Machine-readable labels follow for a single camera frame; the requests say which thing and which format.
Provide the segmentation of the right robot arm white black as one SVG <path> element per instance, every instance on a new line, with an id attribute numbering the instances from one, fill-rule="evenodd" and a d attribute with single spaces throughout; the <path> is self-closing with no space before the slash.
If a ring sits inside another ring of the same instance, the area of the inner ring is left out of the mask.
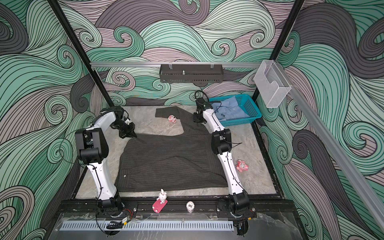
<path id="1" fill-rule="evenodd" d="M 202 90 L 197 90 L 194 93 L 194 99 L 197 105 L 194 122 L 207 124 L 212 132 L 211 148 L 219 158 L 226 176 L 231 214 L 236 218 L 243 217 L 249 210 L 250 200 L 248 192 L 241 184 L 233 161 L 232 150 L 239 144 L 232 141 L 231 130 L 220 123 L 216 116 L 217 110 L 212 106 L 207 94 Z"/>

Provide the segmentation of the dark grey pinstriped shirt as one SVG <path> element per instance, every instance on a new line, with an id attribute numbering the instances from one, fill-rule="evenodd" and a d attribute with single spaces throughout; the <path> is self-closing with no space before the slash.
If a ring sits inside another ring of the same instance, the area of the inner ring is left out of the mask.
<path id="1" fill-rule="evenodd" d="M 157 118 L 170 115 L 180 120 L 184 132 L 176 136 L 138 134 L 130 139 L 120 157 L 117 189 L 151 192 L 227 187 L 207 128 L 178 107 L 160 108 L 155 113 Z"/>

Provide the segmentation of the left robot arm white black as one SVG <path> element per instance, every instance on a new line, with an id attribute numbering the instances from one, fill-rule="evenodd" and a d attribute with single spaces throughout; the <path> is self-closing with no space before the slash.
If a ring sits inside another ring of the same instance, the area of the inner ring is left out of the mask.
<path id="1" fill-rule="evenodd" d="M 94 178 L 98 188 L 98 207 L 102 211 L 123 211 L 124 205 L 112 181 L 107 163 L 109 145 L 105 132 L 109 128 L 118 130 L 121 139 L 137 137 L 135 124 L 125 109 L 120 106 L 104 108 L 88 127 L 75 131 L 77 157 L 87 166 Z"/>

